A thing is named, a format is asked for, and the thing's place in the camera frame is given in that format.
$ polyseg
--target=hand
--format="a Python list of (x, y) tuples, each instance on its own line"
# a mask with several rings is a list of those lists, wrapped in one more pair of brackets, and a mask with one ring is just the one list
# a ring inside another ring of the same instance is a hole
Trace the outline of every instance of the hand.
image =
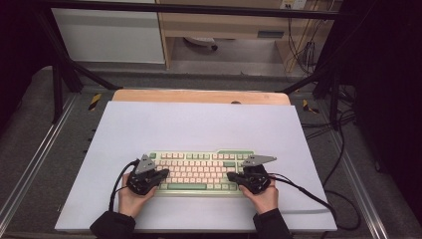
[(268, 188), (259, 194), (253, 194), (243, 185), (239, 185), (239, 189), (252, 201), (259, 215), (279, 207), (279, 190), (273, 179)]
[[(121, 186), (125, 187), (129, 174), (125, 174), (121, 180)], [(136, 217), (143, 205), (151, 198), (157, 187), (153, 187), (146, 195), (137, 195), (127, 187), (118, 192), (118, 212), (126, 216)]]

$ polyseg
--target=white cabinet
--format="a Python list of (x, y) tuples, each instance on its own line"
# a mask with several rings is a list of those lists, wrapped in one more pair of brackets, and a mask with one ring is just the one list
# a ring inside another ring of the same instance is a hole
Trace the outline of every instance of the white cabinet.
[(53, 13), (75, 61), (164, 64), (156, 13), (74, 9), (53, 9)]

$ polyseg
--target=keyboard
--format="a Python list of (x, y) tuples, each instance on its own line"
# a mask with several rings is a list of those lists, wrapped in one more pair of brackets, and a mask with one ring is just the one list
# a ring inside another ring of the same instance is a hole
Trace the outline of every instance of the keyboard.
[(242, 162), (254, 154), (252, 150), (217, 151), (152, 151), (149, 158), (157, 170), (170, 173), (161, 182), (156, 196), (242, 196), (227, 172), (243, 172)]

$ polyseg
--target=sleeve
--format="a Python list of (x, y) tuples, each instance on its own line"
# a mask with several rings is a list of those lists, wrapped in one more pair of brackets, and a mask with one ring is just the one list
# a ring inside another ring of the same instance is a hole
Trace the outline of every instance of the sleeve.
[(90, 229), (100, 239), (131, 238), (136, 222), (132, 217), (107, 211), (99, 217)]
[(293, 238), (278, 208), (261, 215), (255, 214), (254, 224), (260, 239)]

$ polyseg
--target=white tabletop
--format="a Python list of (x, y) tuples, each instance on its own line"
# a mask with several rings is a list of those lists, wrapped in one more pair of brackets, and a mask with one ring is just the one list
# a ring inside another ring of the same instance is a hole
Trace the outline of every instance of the white tabletop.
[[(218, 149), (276, 156), (265, 164), (268, 172), (326, 201), (295, 107), (109, 102), (56, 229), (89, 230), (107, 210), (121, 170), (146, 152)], [(277, 187), (292, 231), (336, 230), (326, 208), (284, 183)], [(247, 232), (255, 230), (254, 214), (246, 198), (153, 197), (135, 218), (135, 230)]]

